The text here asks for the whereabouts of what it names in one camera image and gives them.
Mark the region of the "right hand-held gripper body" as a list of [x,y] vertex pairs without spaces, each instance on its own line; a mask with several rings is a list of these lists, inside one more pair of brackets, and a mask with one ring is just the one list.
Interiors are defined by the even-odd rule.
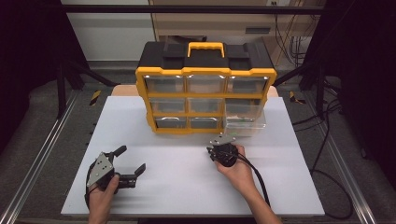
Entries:
[[238,149],[233,144],[235,138],[226,134],[219,134],[209,141],[210,147],[216,154],[216,161],[224,167],[232,167],[238,159]]

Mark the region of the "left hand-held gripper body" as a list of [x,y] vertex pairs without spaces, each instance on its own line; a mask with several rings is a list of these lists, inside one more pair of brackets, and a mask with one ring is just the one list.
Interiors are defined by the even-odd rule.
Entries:
[[[86,187],[89,189],[91,186],[95,185],[100,190],[106,190],[108,183],[112,177],[117,174],[113,165],[115,156],[113,152],[105,153],[101,152],[97,159],[92,163],[88,171],[88,177],[86,181]],[[118,185],[119,189],[134,188],[137,180],[137,176],[132,175],[121,175],[120,183]]]

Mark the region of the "clear plastic drawer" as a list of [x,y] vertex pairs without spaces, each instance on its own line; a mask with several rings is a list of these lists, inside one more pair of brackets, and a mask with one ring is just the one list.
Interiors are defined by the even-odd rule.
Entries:
[[266,118],[260,105],[227,104],[222,123],[224,133],[239,132],[238,137],[250,137],[266,127]]

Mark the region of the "yellow black drawer organizer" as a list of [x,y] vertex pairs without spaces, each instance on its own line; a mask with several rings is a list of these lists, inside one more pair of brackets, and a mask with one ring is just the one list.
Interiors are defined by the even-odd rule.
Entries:
[[267,93],[276,80],[276,70],[263,43],[230,45],[221,42],[148,42],[135,70],[137,90],[146,109],[147,95],[143,78],[179,75],[267,77],[265,104]]

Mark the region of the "person's right hand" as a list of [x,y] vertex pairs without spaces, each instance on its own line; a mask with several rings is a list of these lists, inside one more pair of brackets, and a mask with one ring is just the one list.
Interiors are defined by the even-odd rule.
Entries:
[[244,161],[237,159],[231,167],[225,167],[218,161],[215,162],[218,171],[226,176],[232,186],[243,196],[257,193],[251,167]]

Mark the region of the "person's left hand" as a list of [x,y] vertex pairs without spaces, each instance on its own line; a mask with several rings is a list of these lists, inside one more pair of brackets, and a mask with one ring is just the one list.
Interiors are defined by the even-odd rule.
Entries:
[[90,214],[89,217],[107,217],[109,218],[110,208],[116,189],[118,188],[120,177],[114,175],[105,191],[93,189],[90,196]]

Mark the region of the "white foam board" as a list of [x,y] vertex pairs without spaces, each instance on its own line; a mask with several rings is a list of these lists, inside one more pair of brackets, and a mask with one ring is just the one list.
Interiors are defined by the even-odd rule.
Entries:
[[[290,117],[280,97],[264,108],[266,125],[251,137],[239,137],[248,160],[260,171],[273,211],[282,217],[324,213]],[[242,196],[217,171],[207,153],[212,134],[156,134],[147,125],[141,98],[106,99],[91,142],[64,202],[63,214],[87,215],[84,200],[88,168],[100,152],[125,146],[114,160],[117,172],[131,174],[141,164],[145,173],[135,188],[114,198],[112,214],[126,217],[247,217]]]

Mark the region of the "yellow black hazard tape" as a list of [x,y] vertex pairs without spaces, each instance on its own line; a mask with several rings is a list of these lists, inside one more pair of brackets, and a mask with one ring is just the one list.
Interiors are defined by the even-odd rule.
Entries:
[[93,93],[93,95],[92,95],[92,98],[91,98],[91,100],[90,100],[90,103],[89,103],[89,105],[95,105],[96,104],[96,102],[97,102],[97,100],[98,100],[98,98],[99,98],[99,96],[100,96],[100,94],[101,94],[101,91],[95,91],[94,93]]
[[305,105],[306,104],[306,100],[304,99],[297,99],[294,91],[290,91],[290,102],[291,103],[296,103],[296,104],[300,104],[300,105]]

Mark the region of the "set of clear closed drawers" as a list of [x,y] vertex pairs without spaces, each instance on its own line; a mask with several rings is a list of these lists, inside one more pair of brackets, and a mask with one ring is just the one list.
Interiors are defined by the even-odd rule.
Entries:
[[145,76],[148,123],[157,133],[223,132],[227,104],[265,104],[267,77]]

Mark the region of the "black metal stand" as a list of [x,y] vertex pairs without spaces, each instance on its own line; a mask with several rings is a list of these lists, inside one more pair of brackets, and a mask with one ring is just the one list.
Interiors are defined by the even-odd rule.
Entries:
[[315,102],[315,111],[317,115],[324,119],[324,81],[325,81],[325,74],[323,71],[322,66],[319,63],[303,63],[301,66],[293,69],[292,71],[288,72],[286,75],[282,77],[278,77],[274,82],[273,86],[278,87],[282,83],[286,82],[287,80],[296,77],[298,75],[302,75],[303,78],[299,83],[299,88],[302,91],[309,91],[312,89],[313,85],[316,85],[316,102]]
[[117,83],[93,72],[88,65],[82,65],[70,60],[62,60],[56,71],[58,91],[58,115],[59,119],[66,111],[65,82],[68,81],[73,90],[82,90],[85,82],[81,74],[99,81],[108,87],[116,87]]

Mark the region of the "black curtain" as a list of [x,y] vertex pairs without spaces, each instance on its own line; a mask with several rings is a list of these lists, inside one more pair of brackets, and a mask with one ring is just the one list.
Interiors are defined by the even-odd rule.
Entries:
[[308,56],[341,80],[346,117],[396,188],[396,0],[326,0]]
[[61,0],[0,0],[0,153],[29,108],[29,93],[61,63],[88,63]]

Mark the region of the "beige cabinet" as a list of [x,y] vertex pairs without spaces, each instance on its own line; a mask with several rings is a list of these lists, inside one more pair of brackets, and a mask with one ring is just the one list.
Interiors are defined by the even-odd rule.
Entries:
[[[327,0],[148,0],[152,6],[323,7]],[[152,15],[156,36],[206,37],[227,43],[262,40],[268,46],[287,37],[308,38],[317,15],[171,14]]]

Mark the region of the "black horizontal bar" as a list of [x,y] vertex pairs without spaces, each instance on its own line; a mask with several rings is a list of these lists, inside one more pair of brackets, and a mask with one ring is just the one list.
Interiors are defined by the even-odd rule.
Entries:
[[321,15],[325,7],[62,5],[69,13],[196,13]]

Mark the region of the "aluminium floor rail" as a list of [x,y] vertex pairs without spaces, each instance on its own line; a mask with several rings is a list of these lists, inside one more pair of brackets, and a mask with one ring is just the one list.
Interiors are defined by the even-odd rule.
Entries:
[[47,158],[54,148],[63,128],[66,124],[70,113],[75,107],[76,100],[80,96],[80,91],[71,91],[66,102],[66,108],[62,115],[57,118],[46,137],[46,140],[40,148],[26,176],[22,180],[18,190],[14,194],[12,200],[6,207],[4,213],[0,216],[0,224],[14,224],[23,205],[25,204],[32,188],[38,179]]
[[366,202],[361,189],[350,171],[347,162],[342,157],[338,146],[335,144],[335,141],[330,134],[330,125],[328,121],[328,108],[324,109],[324,119],[321,119],[317,112],[315,111],[315,97],[313,93],[304,91],[304,97],[307,101],[307,105],[311,109],[312,112],[315,112],[315,118],[318,120],[318,129],[320,131],[321,136],[323,137],[323,141],[321,147],[319,149],[319,153],[315,158],[314,165],[311,168],[310,173],[314,172],[318,173],[317,165],[318,160],[321,155],[321,152],[326,147],[329,151],[329,154],[332,158],[333,165],[339,175],[340,180],[342,181],[342,186],[344,188],[344,192],[349,197],[349,200],[355,210],[355,214],[360,219],[361,224],[377,224],[375,216]]

